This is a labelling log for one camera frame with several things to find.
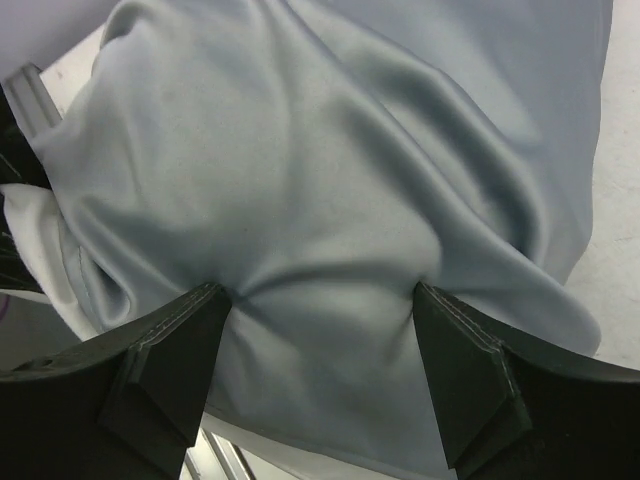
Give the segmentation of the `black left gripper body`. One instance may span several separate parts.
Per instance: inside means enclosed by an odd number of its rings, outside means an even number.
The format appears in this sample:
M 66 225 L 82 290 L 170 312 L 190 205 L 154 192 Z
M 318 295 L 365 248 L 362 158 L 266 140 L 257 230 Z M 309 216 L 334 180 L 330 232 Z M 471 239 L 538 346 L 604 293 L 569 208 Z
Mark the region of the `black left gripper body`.
M 0 106 L 1 184 L 23 184 L 49 189 L 46 172 L 20 130 L 9 102 L 1 92 Z

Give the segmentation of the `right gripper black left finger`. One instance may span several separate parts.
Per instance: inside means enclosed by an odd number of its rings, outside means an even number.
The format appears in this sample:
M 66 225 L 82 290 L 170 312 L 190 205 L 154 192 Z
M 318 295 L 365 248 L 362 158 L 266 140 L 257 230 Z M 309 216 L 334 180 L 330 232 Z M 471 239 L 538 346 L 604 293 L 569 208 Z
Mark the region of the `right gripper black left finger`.
M 195 444 L 227 292 L 205 284 L 1 375 L 5 479 L 176 479 Z

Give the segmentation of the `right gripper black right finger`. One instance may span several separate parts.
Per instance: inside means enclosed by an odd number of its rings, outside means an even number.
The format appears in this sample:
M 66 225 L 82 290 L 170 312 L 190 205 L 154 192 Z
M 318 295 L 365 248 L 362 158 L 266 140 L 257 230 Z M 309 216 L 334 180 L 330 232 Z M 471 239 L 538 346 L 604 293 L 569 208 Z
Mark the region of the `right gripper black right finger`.
M 553 345 L 424 284 L 413 318 L 459 478 L 638 478 L 638 371 Z

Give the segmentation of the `grey pillowcase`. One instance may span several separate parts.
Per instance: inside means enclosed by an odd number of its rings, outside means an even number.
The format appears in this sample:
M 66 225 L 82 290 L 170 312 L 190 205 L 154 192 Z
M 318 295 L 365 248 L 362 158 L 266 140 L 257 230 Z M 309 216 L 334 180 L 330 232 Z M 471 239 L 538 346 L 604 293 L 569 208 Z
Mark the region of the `grey pillowcase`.
M 415 286 L 591 355 L 565 290 L 592 230 L 608 1 L 124 1 L 36 144 L 96 334 L 232 295 L 208 409 L 450 478 Z

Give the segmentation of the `white pillow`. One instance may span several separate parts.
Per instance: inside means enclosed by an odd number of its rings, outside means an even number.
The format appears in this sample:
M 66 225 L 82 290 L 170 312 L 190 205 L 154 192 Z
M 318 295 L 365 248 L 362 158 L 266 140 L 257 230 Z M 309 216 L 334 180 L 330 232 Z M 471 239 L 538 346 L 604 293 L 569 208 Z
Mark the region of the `white pillow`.
M 82 341 L 96 335 L 69 282 L 61 234 L 64 223 L 53 193 L 41 187 L 10 184 L 1 187 L 3 213 L 19 263 L 34 278 L 34 287 L 3 287 L 3 293 L 49 303 Z

